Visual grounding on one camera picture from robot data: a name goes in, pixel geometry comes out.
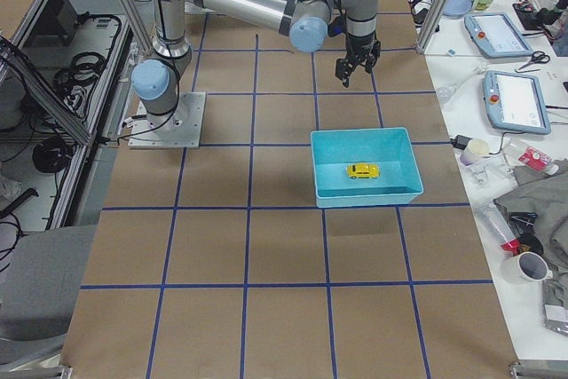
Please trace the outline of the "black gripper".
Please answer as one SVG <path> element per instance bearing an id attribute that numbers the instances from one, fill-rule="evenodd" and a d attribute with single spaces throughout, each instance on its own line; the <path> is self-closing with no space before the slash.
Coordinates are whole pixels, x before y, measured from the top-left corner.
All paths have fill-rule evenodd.
<path id="1" fill-rule="evenodd" d="M 343 87 L 348 88 L 355 65 L 364 65 L 367 73 L 373 71 L 381 55 L 381 42 L 377 39 L 376 32 L 366 36 L 347 33 L 345 46 L 347 58 L 336 60 L 335 77 L 341 81 Z"/>

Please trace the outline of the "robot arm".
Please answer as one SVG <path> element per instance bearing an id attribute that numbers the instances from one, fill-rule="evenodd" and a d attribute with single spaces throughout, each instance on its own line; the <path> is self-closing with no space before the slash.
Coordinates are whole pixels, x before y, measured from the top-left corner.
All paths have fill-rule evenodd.
<path id="1" fill-rule="evenodd" d="M 378 0 L 154 0 L 154 52 L 167 59 L 190 59 L 185 4 L 211 10 L 288 37 L 299 51 L 319 50 L 327 37 L 345 36 L 344 58 L 335 77 L 350 83 L 358 66 L 371 73 L 381 54 L 376 38 Z"/>

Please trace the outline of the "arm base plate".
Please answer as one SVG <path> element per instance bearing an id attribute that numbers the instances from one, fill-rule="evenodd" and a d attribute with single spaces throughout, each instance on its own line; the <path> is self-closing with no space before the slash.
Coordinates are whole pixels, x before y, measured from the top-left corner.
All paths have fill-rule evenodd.
<path id="1" fill-rule="evenodd" d="M 198 148 L 205 104 L 204 91 L 183 92 L 176 112 L 164 123 L 169 117 L 167 114 L 163 117 L 148 115 L 139 101 L 137 114 L 145 118 L 133 123 L 128 146 L 133 149 Z"/>

